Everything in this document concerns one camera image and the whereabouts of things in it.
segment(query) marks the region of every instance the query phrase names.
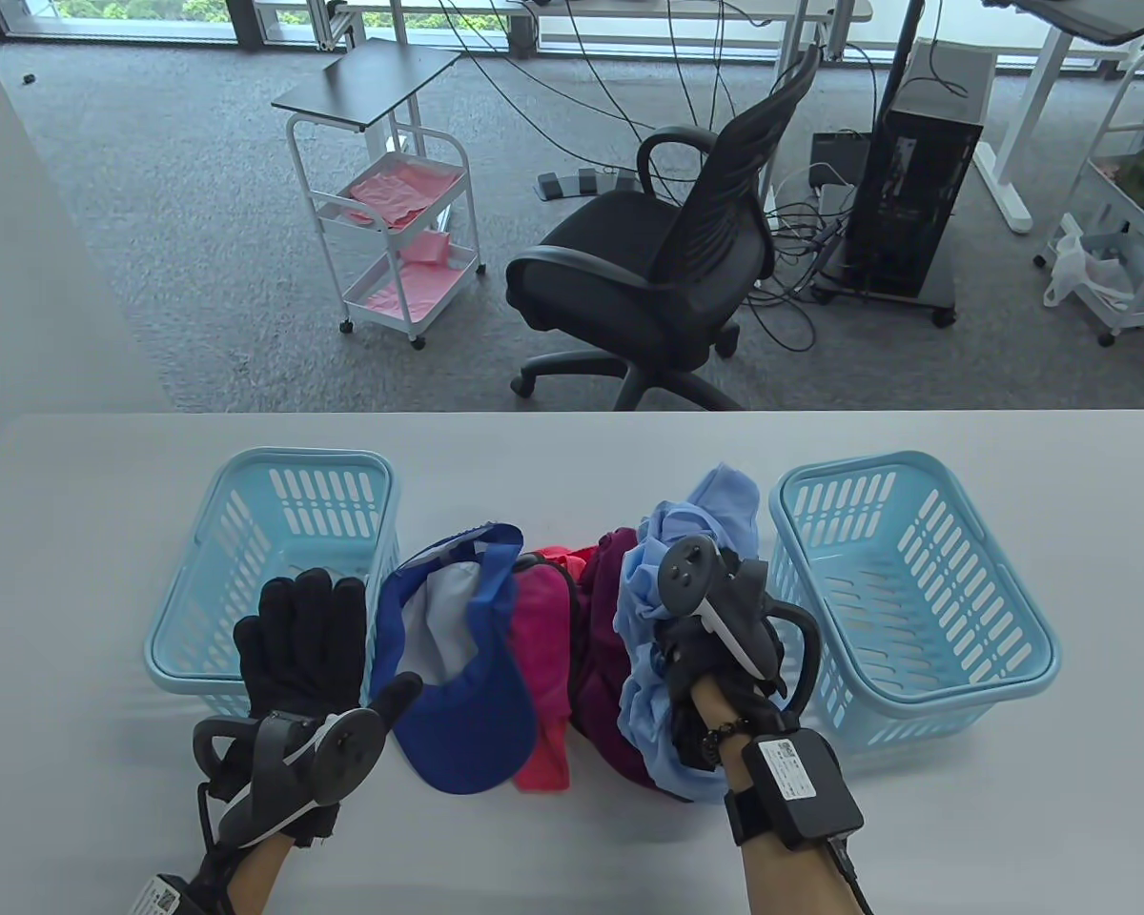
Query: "chair armrest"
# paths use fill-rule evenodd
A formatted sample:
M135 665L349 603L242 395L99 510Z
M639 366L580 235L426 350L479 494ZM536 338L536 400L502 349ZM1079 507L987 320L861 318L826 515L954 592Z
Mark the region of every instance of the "chair armrest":
M652 150L662 143L681 143L685 146L698 149L704 156L713 151L716 146L716 135L706 127L686 127L685 125L675 127L660 127L648 135L636 153L636 170L641 175L641 186L645 194L652 197L652 175L650 174L650 159Z
M658 293L673 288L672 286L667 286L667 284L650 283L644 277L633 273L633 271L625 269L625 266L619 266L617 263L611 263L603 257L586 254L585 252L577 252L574 248L559 248L558 245L534 245L533 248L526 248L523 253L514 257L506 271L508 286L519 287L521 274L523 274L525 266L530 265L530 263L550 263L554 266L567 266L570 270L588 273L591 278L603 279L607 284L626 286L644 293Z

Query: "black mesh office chair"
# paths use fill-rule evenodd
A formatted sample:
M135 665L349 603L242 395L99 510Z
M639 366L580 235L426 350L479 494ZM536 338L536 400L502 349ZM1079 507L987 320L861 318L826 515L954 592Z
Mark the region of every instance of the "black mesh office chair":
M656 130L638 149L644 192L611 191L555 226L508 265L508 304L535 331L563 331L597 349L531 358L511 380L519 397L538 375L610 375L623 387L614 409L635 409L665 388L707 409L740 409L694 374L713 345L737 352L730 321L756 279L774 270L771 232L758 201L758 170L771 160L809 92L821 50L768 100L720 132ZM707 154L682 208L652 194L650 157L662 143Z

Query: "gloved hand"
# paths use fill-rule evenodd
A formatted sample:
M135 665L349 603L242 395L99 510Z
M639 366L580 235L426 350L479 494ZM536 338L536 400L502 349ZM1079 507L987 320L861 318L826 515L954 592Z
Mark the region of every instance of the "gloved hand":
M272 579L262 588L259 615L241 619L232 640L241 655L241 677L249 695L249 717L285 713L311 718L307 737L336 713L359 706L364 682L364 640L367 637L364 583L342 579L332 584L324 568L292 579ZM373 702L386 731L419 698L423 683L415 675L397 677ZM208 791L231 801L249 783L254 758L252 740L229 746ZM340 805L307 812L283 829L299 846L331 836Z
M771 623L764 621L763 628L771 636L782 662L785 645ZM782 730L780 711L771 702L773 693L788 695L782 679L755 679L747 674L720 637L704 628L698 615L658 623L656 643L665 660L665 684L673 707L672 740L682 765L706 772L714 771L717 765L715 759L704 755L707 725L690 697L690 689L704 677L710 676L716 681L729 705L749 724L747 731L760 735Z

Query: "barcode label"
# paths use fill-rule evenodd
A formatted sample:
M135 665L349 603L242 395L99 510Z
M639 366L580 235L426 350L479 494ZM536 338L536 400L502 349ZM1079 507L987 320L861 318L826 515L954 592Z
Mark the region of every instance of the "barcode label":
M785 801L804 801L816 798L817 789L810 780L809 772L800 762L797 748L791 740L764 740L758 745L763 749L763 758L774 777L776 785Z
M153 877L140 891L128 915L175 915L178 912L178 892L161 877Z

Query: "computer tower stand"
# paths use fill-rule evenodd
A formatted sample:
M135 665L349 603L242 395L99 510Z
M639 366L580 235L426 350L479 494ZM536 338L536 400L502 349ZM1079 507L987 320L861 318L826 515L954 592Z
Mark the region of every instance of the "computer tower stand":
M820 213L829 218L829 214L843 213L851 205L852 188L828 185L821 188ZM820 305L827 305L835 297L865 302L885 302L890 305L903 305L927 309L932 312L932 324L937 327L950 327L958 321L958 296L954 287L953 271L953 237L952 225L946 226L937 254L932 258L929 276L923 280L923 287L916 296L891 295L874 292L871 288L852 287L844 283L848 263L848 241L845 231L835 232L833 245L825 265L817 271L810 285L810 295Z

